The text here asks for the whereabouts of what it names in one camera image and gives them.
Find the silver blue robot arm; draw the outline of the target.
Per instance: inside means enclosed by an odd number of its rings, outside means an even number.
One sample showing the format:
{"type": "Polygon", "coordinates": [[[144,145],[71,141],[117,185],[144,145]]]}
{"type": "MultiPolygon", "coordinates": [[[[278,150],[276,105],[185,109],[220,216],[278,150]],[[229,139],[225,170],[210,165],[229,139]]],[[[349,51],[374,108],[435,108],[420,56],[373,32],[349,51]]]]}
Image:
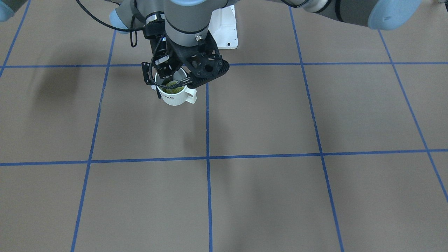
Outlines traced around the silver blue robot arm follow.
{"type": "MultiPolygon", "coordinates": [[[[138,19],[145,24],[145,37],[151,40],[153,57],[143,62],[147,85],[156,85],[152,70],[161,78],[173,79],[182,66],[189,69],[175,87],[197,88],[229,70],[209,30],[213,11],[234,5],[235,0],[143,0],[133,1],[133,13],[143,10],[138,19]]],[[[291,8],[335,21],[394,30],[402,26],[419,7],[419,0],[283,0],[291,8]]]]}
{"type": "Polygon", "coordinates": [[[187,77],[178,86],[197,88],[223,76],[229,63],[219,53],[209,30],[212,13],[235,0],[122,0],[110,13],[110,24],[121,33],[141,31],[150,40],[152,59],[143,67],[144,80],[155,84],[153,71],[173,78],[181,67],[187,77]]]}

